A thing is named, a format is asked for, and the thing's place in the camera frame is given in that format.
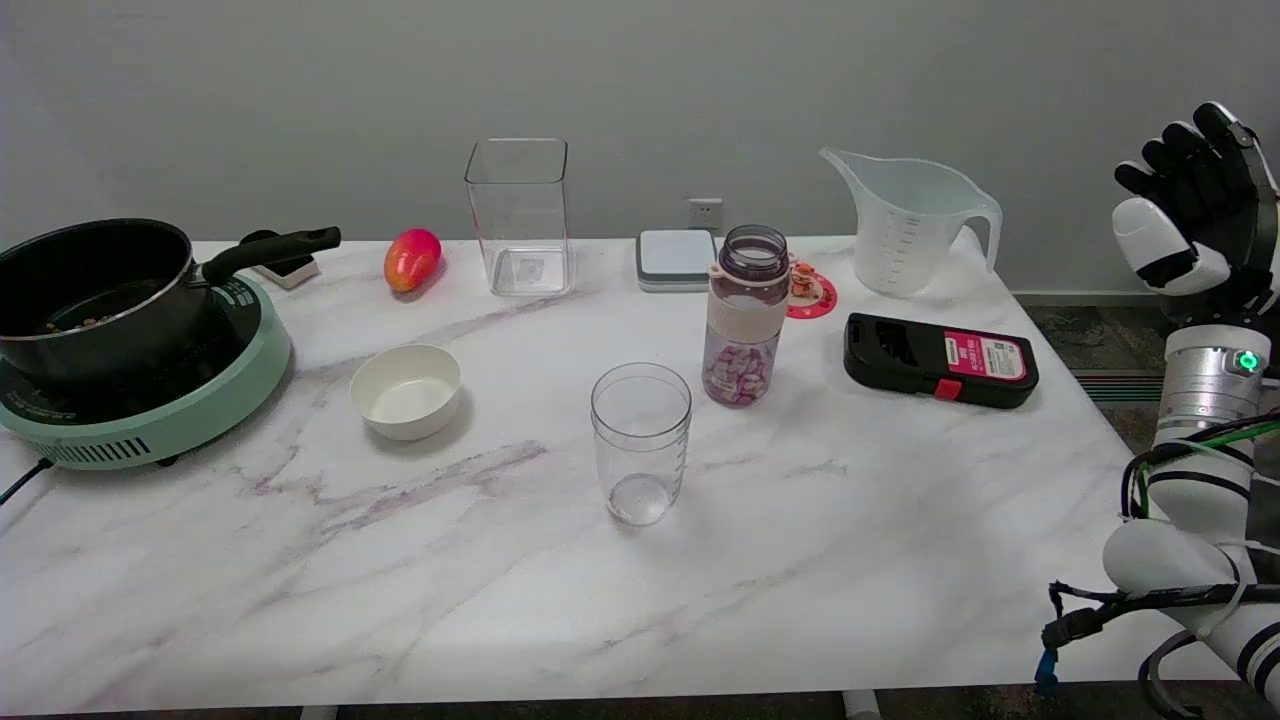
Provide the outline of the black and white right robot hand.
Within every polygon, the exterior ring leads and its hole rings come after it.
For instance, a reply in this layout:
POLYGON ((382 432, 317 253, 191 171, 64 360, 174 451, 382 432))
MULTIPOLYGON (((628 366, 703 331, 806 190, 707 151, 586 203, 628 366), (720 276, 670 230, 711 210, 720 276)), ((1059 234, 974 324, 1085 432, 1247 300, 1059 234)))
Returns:
POLYGON ((1111 215, 1116 243, 1172 322, 1277 338, 1277 174, 1251 128, 1204 102, 1114 178, 1129 193, 1111 215))

